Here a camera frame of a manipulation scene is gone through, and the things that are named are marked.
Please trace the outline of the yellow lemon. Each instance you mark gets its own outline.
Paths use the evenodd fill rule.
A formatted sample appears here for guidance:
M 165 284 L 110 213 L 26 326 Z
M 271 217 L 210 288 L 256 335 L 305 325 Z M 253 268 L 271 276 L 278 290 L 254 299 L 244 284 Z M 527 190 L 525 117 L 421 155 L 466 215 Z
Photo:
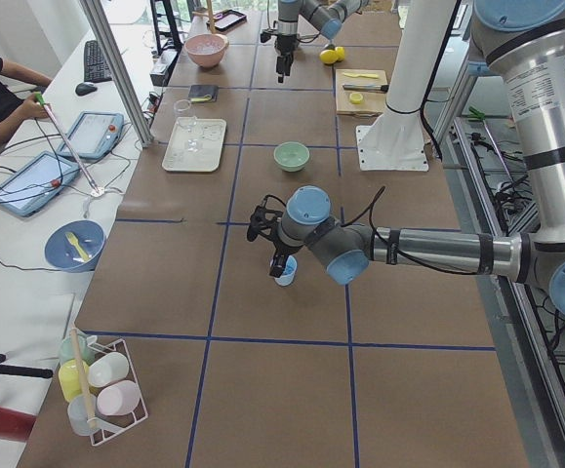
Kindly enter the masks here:
M 324 49 L 319 54 L 320 61 L 325 65 L 333 65 L 339 61 L 339 54 L 335 49 Z
M 345 49 L 342 46 L 337 46 L 335 48 L 335 53 L 337 55 L 337 61 L 343 61 L 345 59 Z

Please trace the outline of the aluminium frame post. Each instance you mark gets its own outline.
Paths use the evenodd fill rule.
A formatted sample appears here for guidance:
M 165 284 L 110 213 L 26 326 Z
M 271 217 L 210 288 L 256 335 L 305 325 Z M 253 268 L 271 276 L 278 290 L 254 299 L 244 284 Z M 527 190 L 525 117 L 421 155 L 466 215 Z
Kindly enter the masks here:
M 147 120 L 144 118 L 130 75 L 122 59 L 111 26 L 105 15 L 101 0 L 81 0 L 80 6 L 86 16 L 112 74 L 113 82 L 127 111 L 142 148 L 153 142 Z

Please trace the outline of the yellow plastic knife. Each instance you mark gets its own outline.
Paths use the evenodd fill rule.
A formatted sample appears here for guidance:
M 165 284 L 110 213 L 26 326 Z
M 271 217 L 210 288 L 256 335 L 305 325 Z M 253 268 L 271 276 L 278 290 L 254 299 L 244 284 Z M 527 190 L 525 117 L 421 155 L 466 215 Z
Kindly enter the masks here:
M 365 78 L 365 79 L 380 79 L 379 74 L 375 73 L 354 73 L 354 72 L 343 72 L 343 76 L 350 78 Z

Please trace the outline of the pink bowl of ice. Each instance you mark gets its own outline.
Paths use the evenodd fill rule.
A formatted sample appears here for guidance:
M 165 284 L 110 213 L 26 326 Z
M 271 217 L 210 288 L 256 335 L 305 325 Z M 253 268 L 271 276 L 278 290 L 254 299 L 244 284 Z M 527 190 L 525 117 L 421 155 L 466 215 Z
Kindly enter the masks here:
M 190 37 L 184 43 L 188 57 L 198 66 L 212 68 L 224 57 L 229 40 L 220 34 L 200 34 Z

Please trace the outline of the green bowl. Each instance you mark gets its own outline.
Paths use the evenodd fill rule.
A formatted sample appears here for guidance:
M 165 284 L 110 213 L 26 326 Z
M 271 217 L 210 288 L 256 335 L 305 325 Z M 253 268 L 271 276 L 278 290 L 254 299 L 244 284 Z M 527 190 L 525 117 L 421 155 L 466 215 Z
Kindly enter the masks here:
M 277 145 L 273 151 L 276 166 L 285 172 L 298 172 L 308 163 L 310 153 L 308 148 L 296 141 L 286 141 Z

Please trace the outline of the wooden cutting board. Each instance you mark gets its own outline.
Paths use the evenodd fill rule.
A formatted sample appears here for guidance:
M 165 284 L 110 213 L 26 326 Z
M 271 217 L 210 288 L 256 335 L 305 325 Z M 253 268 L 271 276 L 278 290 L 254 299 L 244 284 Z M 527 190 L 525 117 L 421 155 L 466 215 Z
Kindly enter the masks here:
M 350 78 L 342 75 L 343 72 L 354 73 L 375 73 L 380 75 L 380 79 Z M 354 91 L 346 91 L 343 84 L 355 85 L 388 85 L 386 73 L 383 70 L 372 69 L 337 69 L 335 77 L 335 99 L 336 111 L 339 115 L 379 115 L 385 108 L 386 93 L 361 93 L 364 101 L 360 104 L 353 104 L 349 101 L 349 94 Z

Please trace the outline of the black computer mouse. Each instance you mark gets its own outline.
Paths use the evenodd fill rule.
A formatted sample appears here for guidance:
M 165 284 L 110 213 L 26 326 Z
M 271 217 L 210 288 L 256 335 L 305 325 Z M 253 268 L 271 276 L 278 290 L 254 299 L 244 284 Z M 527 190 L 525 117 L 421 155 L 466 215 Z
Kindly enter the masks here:
M 97 89 L 98 87 L 94 83 L 82 82 L 75 87 L 75 94 L 83 97 L 95 92 Z

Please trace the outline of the light blue cup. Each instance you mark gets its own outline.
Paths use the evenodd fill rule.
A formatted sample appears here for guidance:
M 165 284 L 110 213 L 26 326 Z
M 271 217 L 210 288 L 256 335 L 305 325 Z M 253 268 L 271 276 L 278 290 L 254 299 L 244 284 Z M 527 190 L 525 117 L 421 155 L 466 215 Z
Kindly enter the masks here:
M 289 255 L 283 273 L 279 277 L 274 277 L 275 283 L 280 287 L 290 286 L 297 273 L 298 263 L 293 255 Z

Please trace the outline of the teach pendant tablet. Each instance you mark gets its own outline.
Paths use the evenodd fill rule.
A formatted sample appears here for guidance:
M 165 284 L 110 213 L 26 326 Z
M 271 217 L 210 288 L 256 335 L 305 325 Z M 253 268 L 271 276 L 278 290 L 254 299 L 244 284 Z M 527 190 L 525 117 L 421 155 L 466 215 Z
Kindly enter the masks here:
M 44 151 L 0 184 L 0 208 L 20 217 L 41 211 L 79 176 L 79 166 Z
M 66 136 L 82 160 L 98 161 L 116 145 L 124 123 L 121 113 L 83 111 Z

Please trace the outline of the grey folded cloth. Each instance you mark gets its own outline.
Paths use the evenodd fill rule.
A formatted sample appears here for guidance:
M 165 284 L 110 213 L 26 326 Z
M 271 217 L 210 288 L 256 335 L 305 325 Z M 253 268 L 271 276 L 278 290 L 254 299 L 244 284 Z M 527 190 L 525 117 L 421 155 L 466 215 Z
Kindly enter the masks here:
M 187 98 L 191 102 L 206 103 L 215 102 L 219 93 L 217 85 L 191 85 L 188 91 Z

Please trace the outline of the clear wine glass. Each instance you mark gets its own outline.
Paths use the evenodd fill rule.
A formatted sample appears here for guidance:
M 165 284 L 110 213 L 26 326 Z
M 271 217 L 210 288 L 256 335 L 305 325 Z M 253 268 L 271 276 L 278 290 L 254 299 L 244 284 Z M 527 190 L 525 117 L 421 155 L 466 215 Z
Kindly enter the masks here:
M 176 143 L 180 144 L 181 156 L 202 151 L 205 146 L 201 139 L 198 118 L 189 99 L 179 99 L 174 103 L 176 117 Z

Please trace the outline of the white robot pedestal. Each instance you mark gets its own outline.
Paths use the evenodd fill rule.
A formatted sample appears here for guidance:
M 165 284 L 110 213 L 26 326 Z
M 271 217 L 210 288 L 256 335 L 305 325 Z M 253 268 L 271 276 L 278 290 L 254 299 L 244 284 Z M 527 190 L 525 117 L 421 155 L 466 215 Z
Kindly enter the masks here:
M 428 170 L 422 123 L 424 99 L 458 8 L 459 3 L 450 0 L 410 3 L 383 114 L 372 126 L 357 128 L 362 171 Z

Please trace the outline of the near teach pendant tablet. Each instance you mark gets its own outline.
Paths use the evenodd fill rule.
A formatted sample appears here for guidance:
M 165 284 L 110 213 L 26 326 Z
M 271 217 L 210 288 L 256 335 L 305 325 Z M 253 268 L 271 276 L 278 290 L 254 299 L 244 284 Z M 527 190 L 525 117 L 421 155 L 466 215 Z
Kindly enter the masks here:
M 79 176 L 79 166 L 44 151 L 0 184 L 0 208 L 20 217 L 41 211 Z

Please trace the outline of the cream bear tray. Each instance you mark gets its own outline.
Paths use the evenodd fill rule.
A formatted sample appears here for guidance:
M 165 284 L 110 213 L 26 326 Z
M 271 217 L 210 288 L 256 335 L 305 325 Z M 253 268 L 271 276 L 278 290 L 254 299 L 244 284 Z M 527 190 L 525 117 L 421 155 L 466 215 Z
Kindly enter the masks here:
M 214 172 L 220 165 L 225 130 L 224 119 L 178 118 L 161 167 L 166 172 Z

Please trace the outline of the black keyboard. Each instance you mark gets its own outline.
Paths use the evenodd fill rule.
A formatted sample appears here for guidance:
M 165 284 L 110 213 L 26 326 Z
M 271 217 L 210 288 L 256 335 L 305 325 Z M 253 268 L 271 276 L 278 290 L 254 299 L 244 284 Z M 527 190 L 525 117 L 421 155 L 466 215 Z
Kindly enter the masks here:
M 83 72 L 85 82 L 101 83 L 112 80 L 110 69 L 97 40 L 89 40 L 84 45 Z

